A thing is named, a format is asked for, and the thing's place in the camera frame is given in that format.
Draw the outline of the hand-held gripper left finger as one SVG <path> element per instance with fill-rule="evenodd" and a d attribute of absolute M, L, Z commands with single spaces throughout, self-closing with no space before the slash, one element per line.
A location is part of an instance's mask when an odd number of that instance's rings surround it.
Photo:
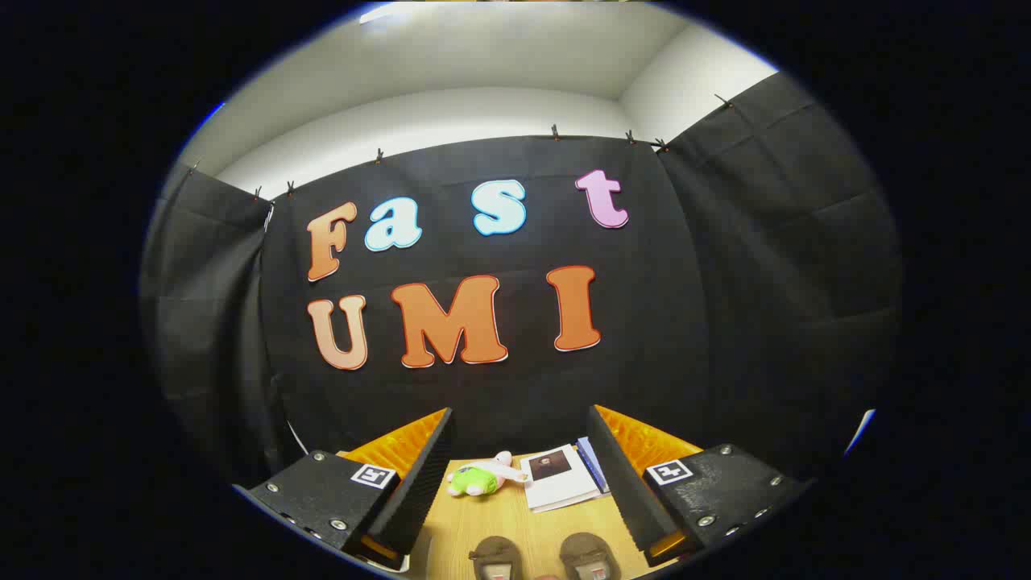
<path fill-rule="evenodd" d="M 312 450 L 254 486 L 234 490 L 324 549 L 402 570 L 452 458 L 452 408 L 340 455 Z"/>

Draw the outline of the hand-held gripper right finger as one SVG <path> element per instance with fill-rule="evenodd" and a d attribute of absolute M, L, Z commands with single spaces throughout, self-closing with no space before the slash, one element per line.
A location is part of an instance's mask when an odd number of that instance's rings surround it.
<path fill-rule="evenodd" d="M 589 407 L 588 440 L 651 566 L 716 551 L 810 489 L 740 445 L 703 449 L 603 405 Z"/>

